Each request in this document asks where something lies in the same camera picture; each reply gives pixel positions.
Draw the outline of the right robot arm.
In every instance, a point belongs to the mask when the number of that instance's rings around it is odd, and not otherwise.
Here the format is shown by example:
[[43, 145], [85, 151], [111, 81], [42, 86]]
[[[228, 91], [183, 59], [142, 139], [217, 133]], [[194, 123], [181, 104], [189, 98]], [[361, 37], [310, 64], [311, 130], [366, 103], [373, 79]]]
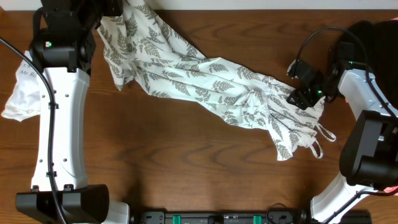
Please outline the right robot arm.
[[288, 76], [303, 82], [287, 102], [307, 109], [321, 97], [341, 94], [348, 101], [356, 124], [340, 156], [339, 173], [310, 202], [317, 223], [361, 223], [362, 217], [347, 213], [368, 195], [397, 193], [397, 109], [377, 86], [366, 49], [340, 42], [330, 50], [327, 74], [295, 59]]

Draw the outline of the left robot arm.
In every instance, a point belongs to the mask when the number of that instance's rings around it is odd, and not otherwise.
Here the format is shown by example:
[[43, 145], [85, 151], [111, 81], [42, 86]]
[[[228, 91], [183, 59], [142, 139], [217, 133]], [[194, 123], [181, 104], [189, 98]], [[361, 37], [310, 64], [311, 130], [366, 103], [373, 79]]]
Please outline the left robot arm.
[[104, 184], [90, 185], [83, 158], [85, 98], [104, 16], [119, 16], [116, 0], [42, 1], [33, 19], [27, 63], [40, 90], [39, 151], [30, 190], [16, 195], [19, 212], [41, 223], [128, 223], [126, 203]]

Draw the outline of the white fern print dress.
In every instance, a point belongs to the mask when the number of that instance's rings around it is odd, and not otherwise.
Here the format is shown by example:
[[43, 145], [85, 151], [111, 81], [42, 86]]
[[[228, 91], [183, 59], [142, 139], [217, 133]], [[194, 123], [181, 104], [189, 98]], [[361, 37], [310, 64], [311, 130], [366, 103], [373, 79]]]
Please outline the white fern print dress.
[[193, 101], [229, 125], [266, 130], [280, 161], [300, 146], [321, 158], [317, 134], [336, 139], [319, 122], [322, 101], [301, 110], [287, 102], [291, 86], [221, 57], [205, 57], [145, 1], [125, 1], [123, 13], [103, 17], [98, 32], [119, 90], [135, 81], [148, 95]]

